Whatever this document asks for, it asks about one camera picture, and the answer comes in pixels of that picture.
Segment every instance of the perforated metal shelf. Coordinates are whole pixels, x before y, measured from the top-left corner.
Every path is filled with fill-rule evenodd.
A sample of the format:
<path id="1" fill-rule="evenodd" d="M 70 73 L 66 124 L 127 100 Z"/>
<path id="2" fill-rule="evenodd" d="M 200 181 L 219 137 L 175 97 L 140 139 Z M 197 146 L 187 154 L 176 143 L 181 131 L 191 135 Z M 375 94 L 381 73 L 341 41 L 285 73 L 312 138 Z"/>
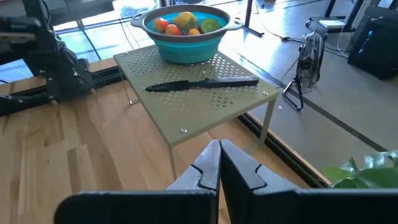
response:
<path id="1" fill-rule="evenodd" d="M 252 75 L 221 52 L 206 62 L 193 65 L 177 65 L 165 61 L 154 45 L 118 54 L 114 58 L 153 122 L 172 147 L 278 96 L 278 91 L 263 80 L 257 86 L 165 93 L 145 91 L 147 86 L 164 82 L 195 82 L 205 78 Z"/>

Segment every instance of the knife handle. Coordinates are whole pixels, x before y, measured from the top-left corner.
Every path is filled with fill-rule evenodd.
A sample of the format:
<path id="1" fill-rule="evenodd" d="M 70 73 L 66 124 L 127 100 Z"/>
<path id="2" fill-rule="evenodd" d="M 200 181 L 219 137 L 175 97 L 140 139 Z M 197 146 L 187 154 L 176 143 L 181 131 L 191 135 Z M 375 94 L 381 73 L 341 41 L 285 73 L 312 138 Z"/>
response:
<path id="1" fill-rule="evenodd" d="M 254 86 L 259 83 L 259 77 L 252 75 L 250 77 L 231 77 L 217 78 L 214 80 L 205 80 L 203 87 L 205 88 L 221 88 L 221 87 L 239 87 Z"/>

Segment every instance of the concrete floor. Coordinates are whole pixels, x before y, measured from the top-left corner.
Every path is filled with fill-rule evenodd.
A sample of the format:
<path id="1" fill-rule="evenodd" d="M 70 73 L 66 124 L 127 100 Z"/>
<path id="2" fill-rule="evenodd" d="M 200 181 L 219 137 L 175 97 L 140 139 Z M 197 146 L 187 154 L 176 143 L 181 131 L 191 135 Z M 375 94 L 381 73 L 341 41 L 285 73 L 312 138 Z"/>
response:
<path id="1" fill-rule="evenodd" d="M 216 7 L 243 19 L 245 3 L 233 2 Z M 253 7 L 251 27 L 265 32 L 264 37 L 258 38 L 243 29 L 227 32 L 220 50 L 242 55 L 265 71 L 258 75 L 279 86 L 278 80 L 299 56 L 300 45 L 281 42 L 278 37 L 268 33 L 264 26 L 279 35 L 301 38 L 303 34 L 317 29 L 314 24 L 308 28 L 304 24 L 310 16 L 321 16 L 326 4 L 327 1 L 314 0 L 282 2 L 274 6 L 265 3 L 266 9 L 261 9 L 259 14 Z M 351 1 L 337 1 L 332 15 L 348 15 L 352 7 Z M 120 25 L 88 30 L 102 59 L 153 44 L 144 31 L 127 24 L 124 27 L 129 42 Z M 107 39 L 103 38 L 105 32 L 109 37 Z M 89 58 L 90 61 L 98 59 L 81 32 L 63 34 L 62 38 L 79 57 Z M 327 46 L 336 49 L 338 38 L 339 34 L 331 34 L 326 41 Z M 341 49 L 346 48 L 350 38 L 350 34 L 341 36 Z M 20 70 L 24 68 L 19 66 L 14 65 Z M 294 75 L 295 66 L 282 82 L 288 84 Z M 305 95 L 307 104 L 304 109 L 296 112 L 280 96 L 271 129 L 318 170 L 325 166 L 340 166 L 351 156 L 395 149 L 398 140 L 389 136 L 398 129 L 397 92 L 398 80 L 382 82 L 348 65 L 345 58 L 325 52 L 320 81 L 316 89 Z M 266 106 L 254 109 L 253 113 L 262 119 Z"/>

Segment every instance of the blue colander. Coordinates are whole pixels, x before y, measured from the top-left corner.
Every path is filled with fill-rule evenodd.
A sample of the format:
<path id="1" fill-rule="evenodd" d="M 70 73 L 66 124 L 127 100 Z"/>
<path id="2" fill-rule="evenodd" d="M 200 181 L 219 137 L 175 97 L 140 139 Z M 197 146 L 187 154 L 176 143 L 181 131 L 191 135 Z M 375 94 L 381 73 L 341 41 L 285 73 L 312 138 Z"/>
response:
<path id="1" fill-rule="evenodd" d="M 207 18 L 216 19 L 221 29 L 200 35 L 165 35 L 155 30 L 156 18 L 173 21 L 180 12 L 192 12 L 199 24 Z M 218 45 L 226 31 L 242 27 L 242 23 L 231 20 L 226 12 L 198 5 L 169 6 L 142 12 L 131 19 L 131 25 L 146 31 L 159 48 L 160 55 L 176 63 L 198 63 L 212 58 L 217 53 Z"/>

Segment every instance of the knife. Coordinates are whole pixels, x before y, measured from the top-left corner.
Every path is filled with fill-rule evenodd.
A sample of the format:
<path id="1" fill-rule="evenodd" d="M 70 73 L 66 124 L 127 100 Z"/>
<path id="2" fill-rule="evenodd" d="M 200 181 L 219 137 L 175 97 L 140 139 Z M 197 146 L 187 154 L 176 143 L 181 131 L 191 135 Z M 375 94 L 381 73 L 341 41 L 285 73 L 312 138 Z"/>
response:
<path id="1" fill-rule="evenodd" d="M 199 82 L 190 82 L 188 80 L 160 83 L 148 86 L 146 91 L 180 91 L 189 90 L 191 88 L 221 88 L 221 87 L 239 87 L 239 86 L 255 86 L 259 83 L 259 77 L 252 75 L 250 77 L 231 77 L 204 79 Z"/>

